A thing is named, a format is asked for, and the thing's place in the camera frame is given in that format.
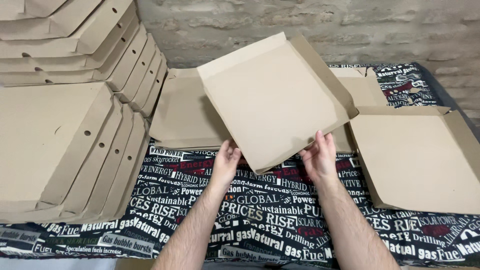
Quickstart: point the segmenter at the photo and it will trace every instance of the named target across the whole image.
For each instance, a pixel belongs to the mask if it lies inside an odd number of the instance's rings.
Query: brick wall
[[[327,63],[418,61],[480,126],[480,0],[138,0],[170,67],[285,31]]]

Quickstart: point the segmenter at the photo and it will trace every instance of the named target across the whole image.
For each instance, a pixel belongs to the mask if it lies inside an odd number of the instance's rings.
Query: newspaper print tablecloth
[[[390,105],[437,104],[416,64],[372,66]],[[412,87],[420,91],[410,93]],[[0,255],[155,258],[208,184],[215,154],[165,151],[151,141],[123,218],[84,225],[1,225]],[[480,266],[479,216],[373,208],[356,155],[337,154],[336,166],[338,177],[399,264]],[[316,190],[298,155],[270,174],[238,167],[220,206],[206,261],[239,258],[338,268]]]

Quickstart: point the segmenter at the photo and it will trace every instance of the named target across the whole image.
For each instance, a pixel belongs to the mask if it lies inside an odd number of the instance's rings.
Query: hand
[[[323,136],[322,131],[317,131],[315,141],[309,148],[300,150],[299,155],[305,164],[305,170],[315,184],[337,178],[335,143],[330,133]]]
[[[215,157],[210,182],[218,185],[225,194],[237,173],[237,165],[241,157],[240,149],[233,140],[223,142]]]

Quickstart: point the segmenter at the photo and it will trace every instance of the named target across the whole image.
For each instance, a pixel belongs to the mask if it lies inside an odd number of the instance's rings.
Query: whitewashed brick wall
[[[480,0],[138,0],[170,67],[285,31],[327,63],[418,61],[480,126]]]

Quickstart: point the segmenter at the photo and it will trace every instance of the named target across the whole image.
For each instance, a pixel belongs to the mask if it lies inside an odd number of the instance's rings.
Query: tablecloth
[[[440,102],[416,63],[331,65],[360,66],[374,68],[389,105]],[[410,93],[412,87],[420,91]],[[415,138],[392,143],[415,144]],[[152,140],[121,219],[83,225],[2,224],[0,256],[156,258],[208,184],[215,155],[157,149]],[[357,156],[337,153],[336,167],[340,181],[400,265],[480,267],[479,216],[374,208]],[[240,165],[217,214],[205,261],[338,268],[316,194],[298,155],[264,175]]]

